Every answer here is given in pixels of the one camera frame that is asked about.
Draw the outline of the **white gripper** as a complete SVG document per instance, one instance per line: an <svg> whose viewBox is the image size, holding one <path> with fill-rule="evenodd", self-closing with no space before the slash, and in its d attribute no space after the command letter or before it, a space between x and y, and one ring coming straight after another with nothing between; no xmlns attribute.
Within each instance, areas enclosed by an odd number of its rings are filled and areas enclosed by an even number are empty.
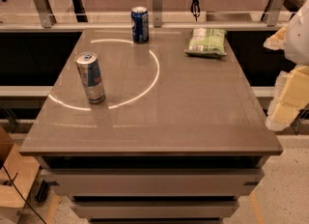
<svg viewBox="0 0 309 224"><path fill-rule="evenodd" d="M288 26L283 26L266 39L264 47L270 50L284 49L288 60L309 65L309 0L293 16ZM267 128L273 131L285 129L308 104L309 67L296 66L290 72L281 71L267 110Z"/></svg>

